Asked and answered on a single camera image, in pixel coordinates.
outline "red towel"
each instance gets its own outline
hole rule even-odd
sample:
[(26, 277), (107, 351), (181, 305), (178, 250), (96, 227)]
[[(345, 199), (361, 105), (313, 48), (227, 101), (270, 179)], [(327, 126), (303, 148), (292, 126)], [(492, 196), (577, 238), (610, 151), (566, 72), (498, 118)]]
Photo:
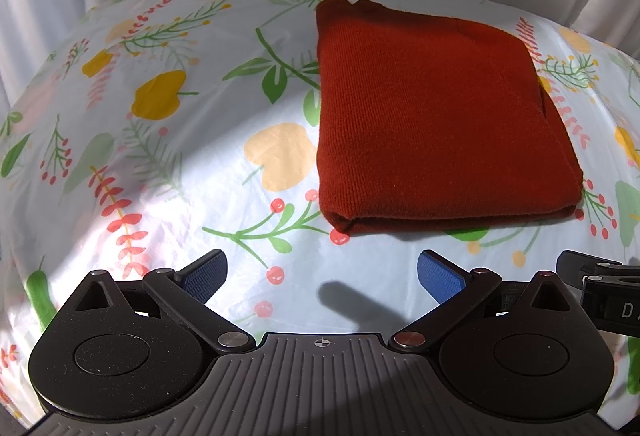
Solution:
[(316, 11), (319, 204), (342, 233), (566, 217), (582, 170), (525, 45), (369, 0)]

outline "pink leaf print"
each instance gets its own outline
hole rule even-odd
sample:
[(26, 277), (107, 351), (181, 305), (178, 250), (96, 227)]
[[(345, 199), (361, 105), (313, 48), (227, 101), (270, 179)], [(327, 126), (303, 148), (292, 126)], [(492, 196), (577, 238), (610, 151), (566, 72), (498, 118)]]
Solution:
[(127, 241), (139, 241), (140, 239), (144, 239), (148, 235), (148, 231), (135, 231), (130, 235), (121, 235), (116, 239), (116, 245), (122, 246)]
[(109, 217), (115, 210), (117, 209), (124, 209), (126, 207), (128, 207), (131, 204), (131, 200), (130, 199), (119, 199), (117, 200), (115, 203), (113, 203), (112, 205), (108, 205), (106, 207), (104, 207), (104, 210), (102, 211), (102, 216), (103, 217)]
[(126, 279), (130, 273), (135, 270), (138, 275), (144, 277), (147, 273), (149, 273), (149, 268), (147, 268), (144, 264), (140, 264), (139, 262), (130, 262), (128, 263), (122, 272), (122, 278)]
[(121, 219), (116, 219), (115, 221), (111, 221), (107, 225), (107, 230), (113, 233), (118, 229), (120, 229), (122, 225), (136, 225), (137, 223), (140, 222), (140, 220), (142, 220), (141, 213), (128, 213), (127, 215), (124, 215)]
[(145, 250), (146, 250), (146, 248), (142, 248), (142, 247), (139, 247), (139, 246), (127, 246), (126, 248), (123, 248), (120, 251), (120, 253), (118, 254), (118, 260), (124, 259), (129, 254), (131, 254), (131, 255), (139, 255), (142, 252), (144, 252)]

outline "white bedsheet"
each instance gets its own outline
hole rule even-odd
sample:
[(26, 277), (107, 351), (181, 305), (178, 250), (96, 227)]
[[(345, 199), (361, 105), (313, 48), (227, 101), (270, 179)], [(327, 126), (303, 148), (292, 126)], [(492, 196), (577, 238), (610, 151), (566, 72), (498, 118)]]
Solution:
[[(436, 305), (416, 275), (427, 248), (512, 280), (555, 269), (564, 249), (638, 263), (640, 67), (487, 0), (374, 1), (525, 41), (585, 173), (576, 217), (455, 235), (332, 231), (317, 200), (318, 1), (112, 0), (0, 122), (0, 400), (25, 424), (42, 414), (31, 348), (91, 269), (139, 279), (221, 248), (228, 280), (208, 305), (259, 340), (388, 337)], [(639, 406), (638, 345), (607, 340), (616, 377), (600, 413), (621, 426)]]

